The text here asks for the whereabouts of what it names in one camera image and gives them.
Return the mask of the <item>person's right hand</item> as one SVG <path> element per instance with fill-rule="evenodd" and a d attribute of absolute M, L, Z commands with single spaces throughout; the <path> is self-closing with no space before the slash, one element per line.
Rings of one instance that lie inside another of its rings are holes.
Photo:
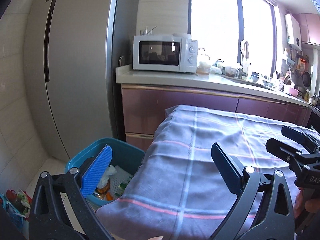
<path fill-rule="evenodd" d="M 293 205 L 294 217 L 297 218 L 304 209 L 309 213 L 317 213 L 320 209 L 320 199 L 310 199 L 303 203 L 303 188 L 299 187 L 299 193 L 297 194 Z"/>

